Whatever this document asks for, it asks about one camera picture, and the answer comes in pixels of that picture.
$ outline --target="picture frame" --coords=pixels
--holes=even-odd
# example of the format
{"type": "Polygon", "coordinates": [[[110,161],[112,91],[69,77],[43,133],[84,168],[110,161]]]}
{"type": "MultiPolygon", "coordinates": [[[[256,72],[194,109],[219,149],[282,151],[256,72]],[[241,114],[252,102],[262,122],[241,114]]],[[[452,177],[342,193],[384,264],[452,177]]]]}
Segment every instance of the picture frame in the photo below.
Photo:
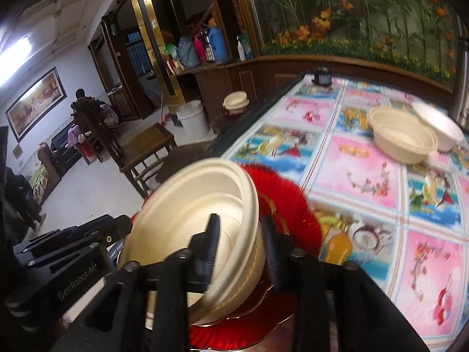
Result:
{"type": "Polygon", "coordinates": [[[67,95],[54,67],[41,76],[6,110],[6,118],[20,142],[67,95]]]}

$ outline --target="white bucket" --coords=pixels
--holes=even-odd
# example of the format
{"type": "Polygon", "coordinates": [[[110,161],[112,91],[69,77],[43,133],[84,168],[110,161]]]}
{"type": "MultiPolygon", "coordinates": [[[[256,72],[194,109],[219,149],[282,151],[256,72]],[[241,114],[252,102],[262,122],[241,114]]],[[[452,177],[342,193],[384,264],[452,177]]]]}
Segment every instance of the white bucket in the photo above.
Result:
{"type": "Polygon", "coordinates": [[[193,100],[176,110],[177,116],[190,137],[199,140],[207,136],[210,128],[200,100],[193,100]]]}

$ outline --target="gold pillar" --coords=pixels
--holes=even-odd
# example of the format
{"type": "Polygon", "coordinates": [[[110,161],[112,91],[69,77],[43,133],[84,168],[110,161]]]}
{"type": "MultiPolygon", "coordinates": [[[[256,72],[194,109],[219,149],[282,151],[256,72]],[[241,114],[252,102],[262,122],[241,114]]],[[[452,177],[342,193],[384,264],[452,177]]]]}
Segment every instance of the gold pillar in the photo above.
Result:
{"type": "Polygon", "coordinates": [[[164,104],[172,114],[185,104],[177,78],[166,71],[169,56],[164,52],[168,43],[177,45],[171,31],[162,0],[131,0],[145,48],[153,71],[163,91],[164,104]]]}

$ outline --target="wooden chair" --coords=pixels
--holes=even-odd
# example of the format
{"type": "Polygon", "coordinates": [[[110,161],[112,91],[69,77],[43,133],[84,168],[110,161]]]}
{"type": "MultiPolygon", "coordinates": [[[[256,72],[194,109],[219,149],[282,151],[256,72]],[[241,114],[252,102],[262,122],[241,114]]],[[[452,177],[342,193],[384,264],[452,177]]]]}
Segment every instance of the wooden chair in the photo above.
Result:
{"type": "Polygon", "coordinates": [[[155,168],[166,159],[160,158],[157,152],[166,148],[169,153],[176,146],[174,135],[156,123],[136,135],[128,144],[121,146],[113,131],[105,125],[99,109],[93,102],[79,99],[72,103],[72,108],[78,116],[78,121],[83,122],[93,132],[114,159],[120,172],[127,177],[140,196],[145,198],[149,191],[146,182],[158,172],[155,168]],[[156,161],[147,165],[145,160],[152,155],[156,157],[156,161]],[[139,164],[144,167],[142,172],[135,169],[139,164]]]}

